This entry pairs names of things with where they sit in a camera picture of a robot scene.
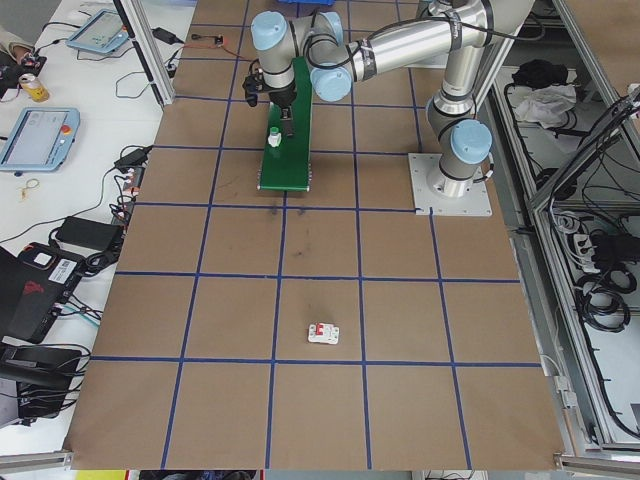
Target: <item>small white bottle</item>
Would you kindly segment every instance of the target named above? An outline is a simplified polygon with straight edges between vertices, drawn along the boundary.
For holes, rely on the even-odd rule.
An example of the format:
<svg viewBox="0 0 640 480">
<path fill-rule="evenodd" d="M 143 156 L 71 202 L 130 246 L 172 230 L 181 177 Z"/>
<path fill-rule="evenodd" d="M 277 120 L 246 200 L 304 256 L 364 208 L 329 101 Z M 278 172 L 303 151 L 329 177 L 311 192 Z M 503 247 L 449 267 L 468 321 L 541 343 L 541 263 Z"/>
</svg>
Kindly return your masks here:
<svg viewBox="0 0 640 480">
<path fill-rule="evenodd" d="M 278 127 L 271 127 L 269 129 L 269 138 L 267 139 L 267 141 L 273 148 L 280 146 L 280 142 L 282 141 L 282 134 L 280 133 Z"/>
</svg>

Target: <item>soda can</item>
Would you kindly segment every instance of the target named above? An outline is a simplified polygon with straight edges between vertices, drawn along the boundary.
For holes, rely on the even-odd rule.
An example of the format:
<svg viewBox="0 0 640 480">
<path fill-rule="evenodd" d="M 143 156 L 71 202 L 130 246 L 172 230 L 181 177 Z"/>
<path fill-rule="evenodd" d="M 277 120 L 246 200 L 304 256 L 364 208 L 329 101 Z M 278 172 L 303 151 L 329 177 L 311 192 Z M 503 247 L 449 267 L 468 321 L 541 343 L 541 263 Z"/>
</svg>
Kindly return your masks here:
<svg viewBox="0 0 640 480">
<path fill-rule="evenodd" d="M 33 73 L 20 75 L 20 87 L 27 92 L 34 102 L 44 102 L 49 98 L 49 91 Z"/>
</svg>

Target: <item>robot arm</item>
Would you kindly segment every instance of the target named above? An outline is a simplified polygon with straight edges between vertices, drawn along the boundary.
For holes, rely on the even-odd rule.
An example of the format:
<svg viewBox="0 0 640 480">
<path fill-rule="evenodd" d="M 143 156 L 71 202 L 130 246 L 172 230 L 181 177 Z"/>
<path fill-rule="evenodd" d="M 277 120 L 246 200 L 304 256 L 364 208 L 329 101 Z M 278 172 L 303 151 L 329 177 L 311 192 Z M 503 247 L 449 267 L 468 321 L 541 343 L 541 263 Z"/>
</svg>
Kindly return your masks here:
<svg viewBox="0 0 640 480">
<path fill-rule="evenodd" d="M 434 189 L 446 196 L 462 196 L 491 147 L 488 129 L 469 119 L 484 47 L 496 41 L 491 32 L 516 31 L 533 2 L 427 1 L 419 7 L 420 18 L 388 25 L 349 44 L 343 43 L 340 18 L 333 12 L 291 21 L 276 12 L 263 12 L 251 25 L 261 71 L 245 81 L 247 100 L 255 104 L 257 93 L 269 93 L 282 109 L 283 131 L 292 135 L 287 120 L 295 100 L 293 58 L 306 58 L 320 98 L 337 101 L 351 91 L 353 82 L 448 52 L 442 86 L 427 105 L 443 150 L 433 182 Z"/>
</svg>

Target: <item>white table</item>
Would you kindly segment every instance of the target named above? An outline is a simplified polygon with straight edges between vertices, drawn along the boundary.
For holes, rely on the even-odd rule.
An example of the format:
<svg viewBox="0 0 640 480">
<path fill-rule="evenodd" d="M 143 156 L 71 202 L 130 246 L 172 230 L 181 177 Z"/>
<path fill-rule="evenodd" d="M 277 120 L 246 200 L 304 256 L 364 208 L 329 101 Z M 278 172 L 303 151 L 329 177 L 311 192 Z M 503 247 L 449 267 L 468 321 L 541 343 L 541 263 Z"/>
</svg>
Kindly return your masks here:
<svg viewBox="0 0 640 480">
<path fill-rule="evenodd" d="M 85 18 L 77 10 L 93 13 L 110 6 L 112 4 L 107 2 L 62 0 L 51 20 L 77 24 Z M 193 15 L 192 6 L 147 0 L 145 10 L 152 27 L 162 26 L 179 38 L 185 38 Z M 36 47 L 64 38 L 73 31 L 73 28 L 66 26 L 49 26 L 38 39 Z M 130 46 L 128 42 L 116 55 Z M 178 47 L 159 43 L 164 59 Z M 136 100 L 118 99 L 115 96 L 115 81 L 129 72 L 141 70 L 135 51 L 126 53 L 122 58 L 101 62 L 78 61 L 76 51 L 60 42 L 45 48 L 41 55 L 47 56 L 48 60 L 40 79 L 51 93 L 51 98 L 40 105 L 75 107 L 80 111 L 81 124 L 75 144 L 57 172 L 25 173 L 22 177 L 15 177 L 11 173 L 0 174 L 0 240 L 12 237 L 34 223 L 65 217 L 94 206 L 100 197 L 101 178 L 118 159 L 121 149 L 130 144 L 152 144 L 162 117 L 162 109 L 156 103 L 151 89 L 147 89 Z M 81 58 L 90 56 L 85 53 L 80 55 Z M 129 77 L 122 83 L 121 94 L 135 94 L 145 84 L 143 74 Z M 4 100 L 12 98 L 14 94 L 15 91 L 9 90 Z M 0 103 L 0 135 L 9 134 L 23 108 L 36 105 L 26 92 L 20 92 L 13 101 Z M 117 194 L 111 177 L 109 175 L 105 179 L 102 205 L 82 217 L 111 221 L 108 204 Z M 30 178 L 37 178 L 40 185 L 29 190 L 23 201 L 20 188 Z M 2 246 L 17 254 L 29 242 L 46 243 L 49 231 L 57 225 L 59 223 L 36 227 Z M 76 295 L 92 307 L 102 309 L 113 272 L 114 267 L 110 267 L 95 278 L 82 280 Z M 95 335 L 95 327 L 79 317 L 70 317 L 56 321 L 43 343 L 80 343 L 91 348 Z M 56 419 L 39 419 L 29 428 L 9 426 L 0 429 L 0 455 L 59 450 L 72 414 L 73 408 L 70 408 Z"/>
</svg>

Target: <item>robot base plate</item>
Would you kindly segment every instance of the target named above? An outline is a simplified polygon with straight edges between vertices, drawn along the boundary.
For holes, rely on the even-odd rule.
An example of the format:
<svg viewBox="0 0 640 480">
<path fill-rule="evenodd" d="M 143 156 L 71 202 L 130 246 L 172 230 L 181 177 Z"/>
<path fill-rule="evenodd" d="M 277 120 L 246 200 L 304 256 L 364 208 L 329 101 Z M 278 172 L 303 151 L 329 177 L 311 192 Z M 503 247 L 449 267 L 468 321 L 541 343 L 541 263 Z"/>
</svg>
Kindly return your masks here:
<svg viewBox="0 0 640 480">
<path fill-rule="evenodd" d="M 474 183 L 462 198 L 446 198 L 436 194 L 427 185 L 427 174 L 438 168 L 440 154 L 410 153 L 409 169 L 413 188 L 413 204 L 417 215 L 445 217 L 490 217 L 492 214 L 489 195 L 484 182 Z M 477 176 L 482 173 L 478 168 Z"/>
</svg>

